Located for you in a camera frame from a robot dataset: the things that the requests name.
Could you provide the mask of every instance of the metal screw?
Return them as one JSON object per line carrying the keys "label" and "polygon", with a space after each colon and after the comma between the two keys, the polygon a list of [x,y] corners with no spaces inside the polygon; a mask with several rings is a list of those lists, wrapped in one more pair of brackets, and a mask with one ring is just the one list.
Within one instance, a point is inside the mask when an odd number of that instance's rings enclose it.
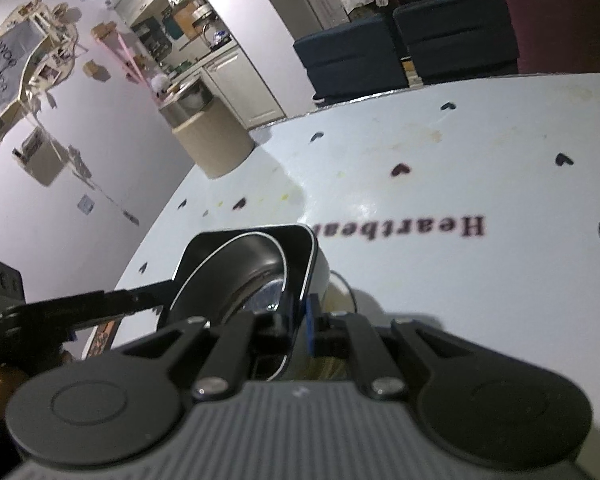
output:
{"label": "metal screw", "polygon": [[371,383],[372,390],[378,395],[395,395],[404,387],[404,382],[397,377],[380,377]]}
{"label": "metal screw", "polygon": [[212,396],[223,394],[229,389],[229,383],[222,377],[204,377],[196,381],[196,391],[200,395]]}

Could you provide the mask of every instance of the maroon fabric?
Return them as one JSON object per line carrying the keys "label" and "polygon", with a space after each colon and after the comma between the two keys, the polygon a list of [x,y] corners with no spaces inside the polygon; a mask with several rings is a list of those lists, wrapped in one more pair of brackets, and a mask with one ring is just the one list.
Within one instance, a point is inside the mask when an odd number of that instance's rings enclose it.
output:
{"label": "maroon fabric", "polygon": [[506,0],[521,74],[600,72],[600,0]]}

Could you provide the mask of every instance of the wooden wall ornament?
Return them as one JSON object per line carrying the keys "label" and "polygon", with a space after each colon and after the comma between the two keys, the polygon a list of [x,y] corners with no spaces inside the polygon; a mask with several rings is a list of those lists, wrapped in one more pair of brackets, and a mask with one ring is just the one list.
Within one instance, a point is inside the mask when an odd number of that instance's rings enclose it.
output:
{"label": "wooden wall ornament", "polygon": [[75,65],[77,27],[42,0],[20,5],[0,26],[0,141],[30,111],[30,101],[64,81]]}

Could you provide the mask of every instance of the black chair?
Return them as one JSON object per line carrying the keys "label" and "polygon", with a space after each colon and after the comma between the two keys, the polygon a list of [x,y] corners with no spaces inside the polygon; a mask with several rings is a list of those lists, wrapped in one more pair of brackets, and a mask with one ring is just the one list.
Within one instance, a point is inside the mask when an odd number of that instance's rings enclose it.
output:
{"label": "black chair", "polygon": [[505,0],[428,0],[399,7],[394,20],[425,84],[518,73]]}
{"label": "black chair", "polygon": [[294,48],[324,104],[406,88],[389,28],[371,16],[301,38]]}

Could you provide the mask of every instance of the white logo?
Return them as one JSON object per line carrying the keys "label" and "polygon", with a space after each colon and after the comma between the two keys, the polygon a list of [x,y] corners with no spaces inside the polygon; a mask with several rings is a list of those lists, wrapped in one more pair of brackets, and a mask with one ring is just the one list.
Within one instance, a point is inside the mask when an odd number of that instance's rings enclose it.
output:
{"label": "white logo", "polygon": [[297,397],[298,399],[300,399],[301,397],[304,397],[305,395],[309,395],[311,393],[311,390],[309,388],[305,388],[304,386],[302,386],[301,388],[298,388],[297,390],[291,392],[291,394],[294,397]]}

